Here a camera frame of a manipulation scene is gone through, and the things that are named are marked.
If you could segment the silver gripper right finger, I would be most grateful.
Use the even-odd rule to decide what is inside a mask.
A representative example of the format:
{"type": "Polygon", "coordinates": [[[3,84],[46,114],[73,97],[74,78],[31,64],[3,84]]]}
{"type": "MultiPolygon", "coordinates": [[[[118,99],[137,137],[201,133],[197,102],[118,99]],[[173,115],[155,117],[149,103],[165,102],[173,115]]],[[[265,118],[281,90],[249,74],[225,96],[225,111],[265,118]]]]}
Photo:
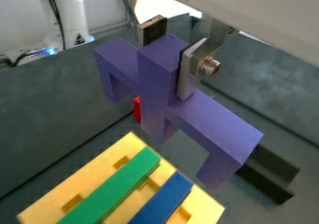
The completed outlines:
{"type": "Polygon", "coordinates": [[[201,75],[214,76],[221,62],[217,52],[229,40],[238,34],[238,30],[203,14],[199,22],[203,37],[189,45],[179,55],[178,97],[186,100],[197,91],[201,75]]]}

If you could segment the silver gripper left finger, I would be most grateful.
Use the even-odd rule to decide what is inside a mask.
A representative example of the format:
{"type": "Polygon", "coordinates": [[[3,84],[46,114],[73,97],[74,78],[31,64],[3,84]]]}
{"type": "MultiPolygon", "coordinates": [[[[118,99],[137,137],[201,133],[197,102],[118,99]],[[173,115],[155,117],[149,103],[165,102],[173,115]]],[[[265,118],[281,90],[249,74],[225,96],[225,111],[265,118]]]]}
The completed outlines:
{"type": "Polygon", "coordinates": [[[167,18],[157,11],[154,2],[155,0],[122,0],[142,46],[167,32],[167,18]]]}

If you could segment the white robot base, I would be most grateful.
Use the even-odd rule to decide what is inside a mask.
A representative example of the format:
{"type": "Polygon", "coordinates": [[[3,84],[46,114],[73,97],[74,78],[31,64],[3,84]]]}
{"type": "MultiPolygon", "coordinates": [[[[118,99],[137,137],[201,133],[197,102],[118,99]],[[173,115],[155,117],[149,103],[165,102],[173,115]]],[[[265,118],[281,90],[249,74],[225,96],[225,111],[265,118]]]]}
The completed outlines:
{"type": "Polygon", "coordinates": [[[85,0],[45,0],[50,31],[42,42],[0,55],[0,67],[18,67],[95,40],[89,32],[85,0]]]}

